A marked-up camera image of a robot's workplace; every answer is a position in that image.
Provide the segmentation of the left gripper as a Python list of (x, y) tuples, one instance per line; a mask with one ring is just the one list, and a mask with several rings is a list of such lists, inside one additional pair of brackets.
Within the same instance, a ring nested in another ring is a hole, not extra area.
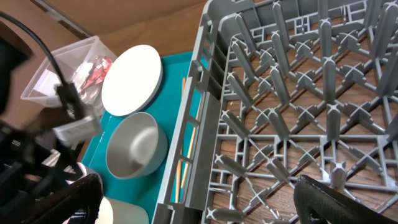
[(1, 121), (1, 205), (26, 205), (77, 180), (64, 171), (78, 172), (75, 153), (53, 134), (51, 149), (44, 146), (47, 131), (28, 132)]

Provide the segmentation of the white cup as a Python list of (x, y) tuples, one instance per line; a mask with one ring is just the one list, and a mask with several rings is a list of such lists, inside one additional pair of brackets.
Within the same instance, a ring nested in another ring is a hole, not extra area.
[(149, 224), (149, 216), (137, 205), (103, 197), (94, 224)]

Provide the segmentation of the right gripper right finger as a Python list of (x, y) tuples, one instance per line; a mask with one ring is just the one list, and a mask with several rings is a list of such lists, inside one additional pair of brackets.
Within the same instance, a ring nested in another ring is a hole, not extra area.
[(301, 223), (397, 224), (307, 175), (297, 180), (294, 204)]

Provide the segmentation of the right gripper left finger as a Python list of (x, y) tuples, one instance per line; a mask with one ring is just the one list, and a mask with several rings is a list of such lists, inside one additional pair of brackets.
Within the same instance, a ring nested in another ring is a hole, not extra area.
[(42, 200), (1, 209), (1, 223), (94, 223), (99, 215), (103, 191), (100, 177), (89, 174)]

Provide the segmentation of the grey bowl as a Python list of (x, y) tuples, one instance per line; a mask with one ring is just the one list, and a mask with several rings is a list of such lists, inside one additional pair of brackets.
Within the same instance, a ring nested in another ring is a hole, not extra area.
[(145, 112), (125, 118), (112, 133), (106, 148), (106, 167), (118, 179), (155, 172), (168, 151), (168, 139), (155, 118)]

